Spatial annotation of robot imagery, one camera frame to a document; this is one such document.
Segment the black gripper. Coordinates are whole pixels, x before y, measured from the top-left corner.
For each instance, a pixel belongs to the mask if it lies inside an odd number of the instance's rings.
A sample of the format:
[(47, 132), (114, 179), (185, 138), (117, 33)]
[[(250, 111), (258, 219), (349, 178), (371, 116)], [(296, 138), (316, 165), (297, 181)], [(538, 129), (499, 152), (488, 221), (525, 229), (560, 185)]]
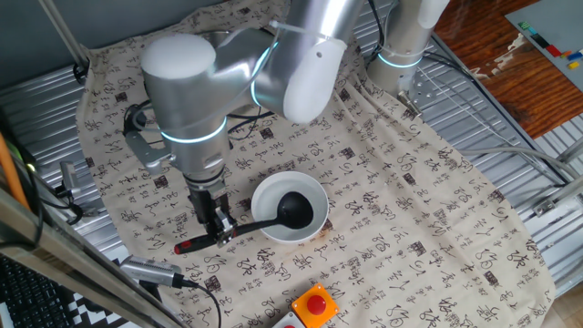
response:
[(189, 200), (196, 211), (199, 223), (209, 236), (217, 236), (219, 248), (224, 247), (234, 238), (237, 227), (237, 221), (229, 214), (225, 183), (188, 181), (187, 185)]

